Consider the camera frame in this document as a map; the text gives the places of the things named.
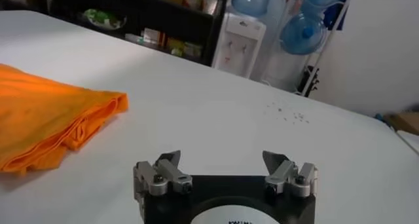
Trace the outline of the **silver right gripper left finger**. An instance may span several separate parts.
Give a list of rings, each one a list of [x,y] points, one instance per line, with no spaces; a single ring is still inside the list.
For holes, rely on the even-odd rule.
[[[148,161],[137,162],[133,167],[134,196],[144,194],[163,196],[170,191],[187,195],[192,191],[192,176],[179,170],[181,151],[163,153],[151,165]]]

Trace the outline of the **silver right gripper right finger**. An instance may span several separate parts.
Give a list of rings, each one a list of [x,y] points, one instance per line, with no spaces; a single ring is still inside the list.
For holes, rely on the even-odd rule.
[[[277,197],[284,192],[298,198],[317,195],[318,169],[314,164],[305,162],[299,168],[285,155],[270,151],[263,151],[263,160],[269,173],[264,178],[268,196]]]

